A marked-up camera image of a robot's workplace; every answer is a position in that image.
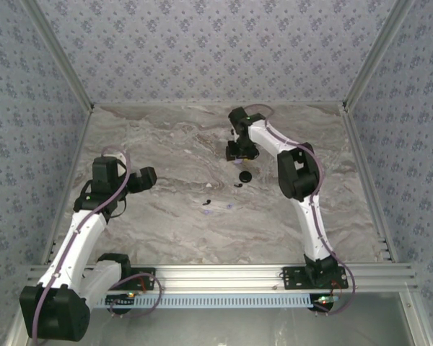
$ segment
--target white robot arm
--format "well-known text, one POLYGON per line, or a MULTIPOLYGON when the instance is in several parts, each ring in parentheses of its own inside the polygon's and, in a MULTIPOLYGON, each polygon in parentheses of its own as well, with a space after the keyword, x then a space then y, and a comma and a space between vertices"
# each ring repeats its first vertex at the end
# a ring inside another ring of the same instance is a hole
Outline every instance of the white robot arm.
POLYGON ((58 254, 38 284, 25 286, 19 296, 27 334, 34 339, 79 341, 87 331, 91 310, 132 273, 124 254, 104 254, 93 270, 85 275, 84 270, 99 235, 116 217, 118 202, 126 207, 127 194, 154 186, 155 171, 146 167, 140 169, 140 176, 131 173, 127 179, 125 162, 112 156, 97 157, 92 170, 93 179, 75 201, 71 226, 58 254))
POLYGON ((348 287, 344 269, 338 266, 336 259, 331 255, 332 246, 325 234, 319 196, 313 195, 319 184, 319 167, 314 158, 301 149, 306 148, 313 153, 312 146, 308 143, 292 145, 294 142, 276 129, 266 127, 264 116, 249 116, 242 107, 231 111, 228 118, 235 139, 228 142, 227 161, 256 159, 259 155, 256 146, 263 147, 276 158, 279 187, 284 196, 291 200, 297 212, 303 233, 306 267, 294 268, 292 272, 299 270, 304 273, 306 279, 301 278, 302 275, 296 275, 293 280, 284 281, 286 288, 292 282, 299 288, 305 288, 308 284, 311 288, 324 288, 330 285, 331 281, 339 281, 343 287, 348 287))
MULTIPOLYGON (((256 143, 264 148, 275 158, 277 158, 277 156, 284 151, 288 152, 297 148, 295 146, 284 144, 285 142, 281 142, 280 140, 273 137, 266 129, 264 120, 255 121, 251 126, 249 126, 248 135, 253 143, 256 143)), ((311 260, 315 261, 323 260, 331 254, 324 247, 322 241, 318 238, 314 218, 312 217, 312 208, 316 208, 316 216, 319 221, 318 223, 321 233, 324 234, 326 243, 330 249, 332 249, 332 246, 329 244, 327 237, 325 236, 323 219, 321 217, 319 208, 319 196, 314 196, 313 200, 314 205, 311 205, 309 196, 305 196, 303 201, 292 198, 291 202, 294 205, 295 211, 297 212, 300 228, 302 229, 305 255, 311 260)))

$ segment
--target small black object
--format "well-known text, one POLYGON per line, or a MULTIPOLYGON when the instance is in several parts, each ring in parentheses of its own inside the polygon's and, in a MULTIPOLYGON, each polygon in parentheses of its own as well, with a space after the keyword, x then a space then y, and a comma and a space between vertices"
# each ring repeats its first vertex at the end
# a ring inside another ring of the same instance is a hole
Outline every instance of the small black object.
POLYGON ((252 174, 249 171, 243 171, 239 174, 239 180, 241 182, 250 182, 252 180, 252 174))

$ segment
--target patterned wallpaper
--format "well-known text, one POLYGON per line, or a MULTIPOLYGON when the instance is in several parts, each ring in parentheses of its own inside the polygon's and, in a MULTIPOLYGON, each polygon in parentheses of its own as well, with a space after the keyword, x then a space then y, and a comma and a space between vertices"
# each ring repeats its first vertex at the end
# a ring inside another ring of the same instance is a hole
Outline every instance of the patterned wallpaper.
POLYGON ((433 318, 433 0, 416 0, 353 111, 401 261, 433 318))
POLYGON ((84 112, 18 0, 0 0, 0 345, 43 254, 84 112))
POLYGON ((394 0, 38 0, 92 102, 343 99, 394 0))

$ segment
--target marble surface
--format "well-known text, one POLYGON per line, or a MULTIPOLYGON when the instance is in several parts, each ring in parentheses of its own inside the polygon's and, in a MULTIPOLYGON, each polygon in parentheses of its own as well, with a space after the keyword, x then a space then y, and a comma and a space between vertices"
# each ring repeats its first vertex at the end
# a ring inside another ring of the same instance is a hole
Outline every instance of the marble surface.
MULTIPOLYGON (((70 225, 74 200, 91 177, 92 160, 115 144, 129 151, 137 169, 154 167, 158 180, 151 190, 128 196, 126 212, 110 221, 90 262, 104 252, 126 253, 134 264, 303 262, 302 233, 279 189, 275 159, 261 149, 255 161, 226 162, 227 116, 234 107, 96 107, 58 243, 70 225), (238 188, 234 184, 242 170, 253 180, 238 188)), ((378 235, 337 106, 275 110, 272 124, 290 138, 309 141, 323 161, 320 204, 336 253, 349 262, 380 260, 378 235)))

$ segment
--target pink cable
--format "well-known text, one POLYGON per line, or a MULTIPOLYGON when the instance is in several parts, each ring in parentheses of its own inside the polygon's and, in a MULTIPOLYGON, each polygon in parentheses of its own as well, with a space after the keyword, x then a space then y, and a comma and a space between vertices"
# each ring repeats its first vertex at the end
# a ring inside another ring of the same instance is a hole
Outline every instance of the pink cable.
POLYGON ((117 146, 106 146, 101 153, 101 156, 104 156, 105 152, 110 150, 110 149, 114 149, 118 152, 120 152, 123 157, 126 160, 126 175, 125 175, 125 179, 123 180, 121 186, 117 189, 117 191, 114 192, 114 194, 109 197, 105 202, 103 202, 102 204, 100 204, 99 206, 97 206, 94 210, 92 210, 90 213, 87 214, 87 216, 85 216, 82 221, 80 221, 79 225, 76 227, 76 231, 72 234, 69 242, 67 243, 66 248, 63 251, 63 254, 61 255, 61 258, 58 261, 58 264, 56 265, 55 271, 53 273, 53 277, 50 279, 50 281, 48 282, 47 286, 45 287, 45 289, 42 292, 42 296, 40 297, 38 303, 37 303, 37 307, 35 308, 35 313, 34 313, 34 319, 32 321, 32 340, 35 344, 35 346, 39 346, 38 344, 38 318, 40 316, 40 312, 42 310, 42 306, 43 306, 43 302, 45 301, 46 296, 48 295, 48 292, 50 291, 50 288, 52 286, 52 284, 54 284, 54 282, 56 281, 56 276, 57 274, 60 273, 61 268, 63 266, 64 260, 67 257, 67 254, 69 253, 69 250, 71 249, 72 244, 74 243, 75 238, 77 237, 77 232, 80 231, 80 229, 83 227, 83 225, 94 215, 96 214, 98 211, 102 210, 106 205, 108 205, 109 203, 111 203, 113 200, 115 200, 115 198, 123 191, 123 189, 125 188, 125 186, 127 185, 128 182, 128 178, 130 177, 130 172, 131 172, 131 162, 130 162, 130 156, 122 149, 122 148, 118 148, 117 146))
POLYGON ((319 183, 318 183, 318 186, 316 187, 316 189, 313 191, 313 193, 310 196, 310 204, 312 206, 312 208, 311 208, 311 210, 312 210, 312 217, 313 217, 314 222, 315 222, 316 231, 318 233, 318 236, 319 236, 319 239, 320 239, 321 243, 323 243, 323 246, 325 247, 325 249, 327 250, 327 252, 329 254, 331 254, 332 258, 334 258, 335 261, 337 261, 340 265, 343 266, 343 268, 345 268, 345 270, 349 273, 349 276, 350 276, 351 282, 352 282, 351 298, 341 308, 339 308, 339 309, 337 309, 337 310, 335 310, 333 312, 328 312, 329 315, 339 314, 342 311, 346 310, 351 305, 351 303, 353 302, 353 300, 355 298, 355 293, 356 293, 356 281, 355 281, 354 275, 351 272, 351 270, 349 269, 349 267, 347 265, 345 265, 345 263, 341 259, 339 259, 337 257, 337 255, 335 254, 335 252, 332 251, 332 249, 327 245, 327 243, 325 242, 325 240, 323 238, 323 234, 320 231, 319 220, 318 220, 318 216, 316 215, 316 208, 315 208, 315 203, 314 203, 313 198, 319 193, 320 188, 323 186, 324 178, 325 178, 324 167, 323 167, 321 161, 319 160, 319 158, 316 155, 314 155, 314 153, 311 150, 309 150, 309 148, 307 148, 307 147, 305 147, 305 146, 303 146, 301 144, 298 144, 298 142, 292 141, 291 139, 289 139, 289 138, 287 138, 285 136, 279 136, 276 132, 274 132, 271 129, 271 124, 268 121, 268 119, 274 114, 274 109, 272 107, 270 107, 268 105, 261 104, 261 103, 256 103, 256 104, 253 104, 253 105, 248 105, 247 107, 244 108, 244 110, 246 110, 248 108, 252 108, 252 107, 265 107, 265 108, 267 108, 270 111, 270 114, 266 116, 266 119, 265 119, 265 128, 269 132, 269 134, 272 135, 278 141, 282 141, 282 142, 284 142, 287 145, 296 146, 297 148, 302 149, 303 151, 305 151, 306 153, 308 153, 315 160, 315 163, 318 166, 318 169, 319 169, 319 183))

